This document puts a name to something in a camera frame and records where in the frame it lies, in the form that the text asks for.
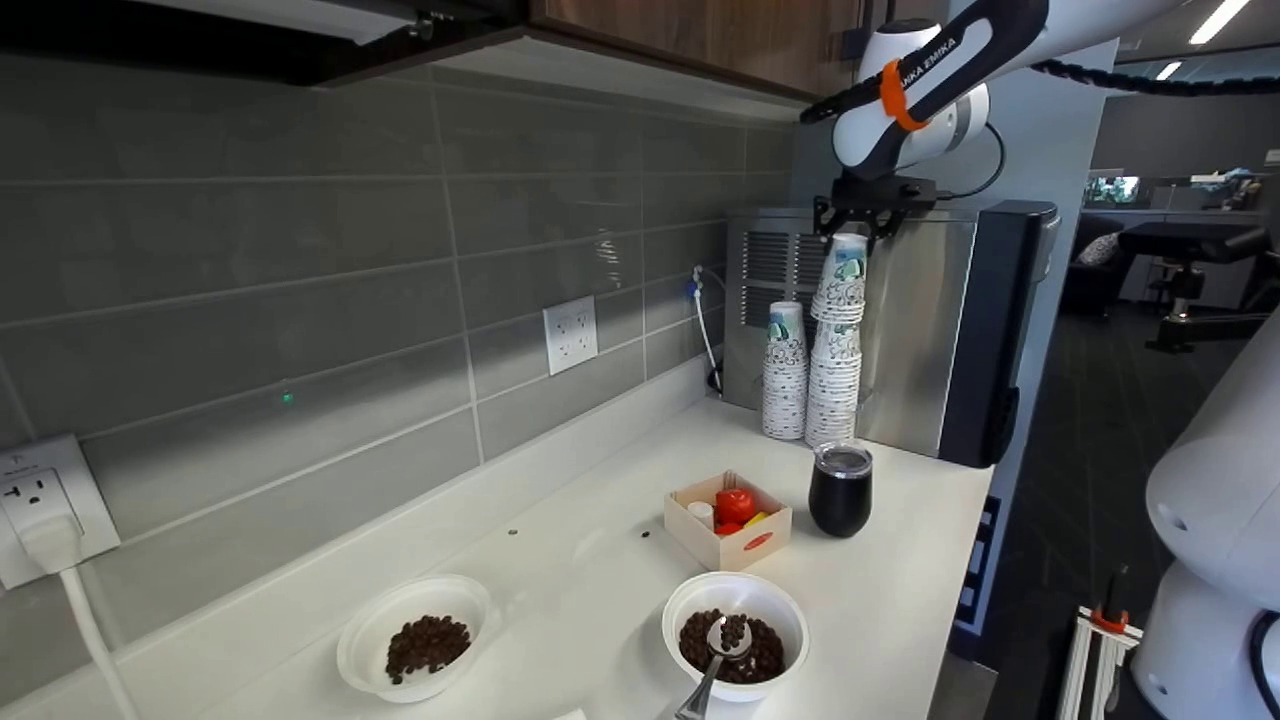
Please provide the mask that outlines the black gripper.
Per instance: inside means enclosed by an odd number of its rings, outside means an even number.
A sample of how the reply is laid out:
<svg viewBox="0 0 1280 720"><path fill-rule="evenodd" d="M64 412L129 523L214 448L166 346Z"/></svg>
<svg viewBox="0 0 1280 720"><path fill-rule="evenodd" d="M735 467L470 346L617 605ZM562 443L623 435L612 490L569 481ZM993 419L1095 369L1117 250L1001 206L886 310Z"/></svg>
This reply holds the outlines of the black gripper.
<svg viewBox="0 0 1280 720"><path fill-rule="evenodd" d="M891 235L908 217L926 217L938 209L938 183L914 178L880 178L860 180L858 173L840 173L827 198L813 201L813 227L821 235L840 233L845 225L860 225L873 235Z"/></svg>

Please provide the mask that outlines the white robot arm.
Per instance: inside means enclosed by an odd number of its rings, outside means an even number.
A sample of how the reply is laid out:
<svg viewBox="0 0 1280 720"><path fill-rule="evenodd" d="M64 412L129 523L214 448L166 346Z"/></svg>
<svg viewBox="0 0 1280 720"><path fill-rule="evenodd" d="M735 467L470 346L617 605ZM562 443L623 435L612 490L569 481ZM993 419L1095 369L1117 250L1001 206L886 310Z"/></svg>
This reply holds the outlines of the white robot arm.
<svg viewBox="0 0 1280 720"><path fill-rule="evenodd" d="M832 124L840 166L832 193L813 201L821 235L858 225L891 235L908 217L933 211L945 193L914 178L914 166L970 139L961 110L995 78L1038 69L1047 78L1133 89L1153 96L1274 91L1274 78L1248 81L1143 81L1067 63L1067 53L1120 40L1165 15L1176 0L972 0L945 24L888 24L860 56L860 81L802 113Z"/></svg>

